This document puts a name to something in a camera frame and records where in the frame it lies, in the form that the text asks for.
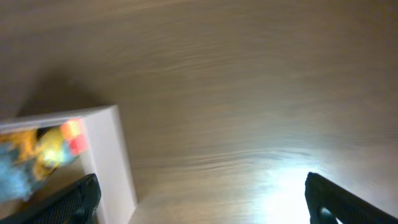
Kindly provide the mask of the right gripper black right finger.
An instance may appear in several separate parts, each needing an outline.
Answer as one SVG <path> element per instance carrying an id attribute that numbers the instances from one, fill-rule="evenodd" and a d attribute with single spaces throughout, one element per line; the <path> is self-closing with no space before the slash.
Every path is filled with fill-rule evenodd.
<path id="1" fill-rule="evenodd" d="M 320 174 L 310 172 L 305 199 L 311 224 L 397 223 L 397 218 L 367 203 Z"/>

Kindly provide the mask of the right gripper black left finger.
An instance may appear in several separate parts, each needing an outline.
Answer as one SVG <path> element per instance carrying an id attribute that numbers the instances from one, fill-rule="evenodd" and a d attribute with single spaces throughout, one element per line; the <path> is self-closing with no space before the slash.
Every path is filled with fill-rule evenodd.
<path id="1" fill-rule="evenodd" d="M 1 224 L 93 224 L 100 200 L 97 176 L 88 174 Z"/>

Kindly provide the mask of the pink cardboard box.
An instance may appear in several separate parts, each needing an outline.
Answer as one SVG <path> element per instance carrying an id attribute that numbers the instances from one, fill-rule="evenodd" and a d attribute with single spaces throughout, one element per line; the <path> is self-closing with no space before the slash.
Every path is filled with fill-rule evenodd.
<path id="1" fill-rule="evenodd" d="M 99 180 L 98 221 L 129 223 L 138 202 L 116 105 L 4 119 L 1 132 L 56 126 L 70 119 L 78 120 L 85 134 L 87 150 L 80 156 L 84 173 L 95 173 Z"/>

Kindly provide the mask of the grey yellow toy car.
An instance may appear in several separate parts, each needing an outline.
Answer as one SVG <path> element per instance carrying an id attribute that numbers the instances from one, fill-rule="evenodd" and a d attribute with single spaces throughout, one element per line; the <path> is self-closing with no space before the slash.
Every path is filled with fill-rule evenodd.
<path id="1" fill-rule="evenodd" d="M 34 174 L 37 131 L 1 134 L 1 202 L 28 200 L 44 182 Z"/>

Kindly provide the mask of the yellow grey ball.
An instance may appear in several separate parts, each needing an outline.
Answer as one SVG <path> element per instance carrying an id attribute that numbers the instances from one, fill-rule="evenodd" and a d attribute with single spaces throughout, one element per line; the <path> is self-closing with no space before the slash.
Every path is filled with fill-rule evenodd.
<path id="1" fill-rule="evenodd" d="M 67 163 L 66 142 L 60 128 L 49 128 L 40 135 L 35 145 L 34 177 L 45 180 L 57 168 Z"/>

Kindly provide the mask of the colourful puzzle cube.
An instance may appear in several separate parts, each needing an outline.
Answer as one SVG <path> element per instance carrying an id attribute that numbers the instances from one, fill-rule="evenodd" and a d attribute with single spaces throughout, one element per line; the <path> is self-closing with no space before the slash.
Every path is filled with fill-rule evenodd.
<path id="1" fill-rule="evenodd" d="M 60 126 L 60 130 L 72 155 L 77 156 L 87 150 L 85 127 L 81 118 L 69 119 Z"/>

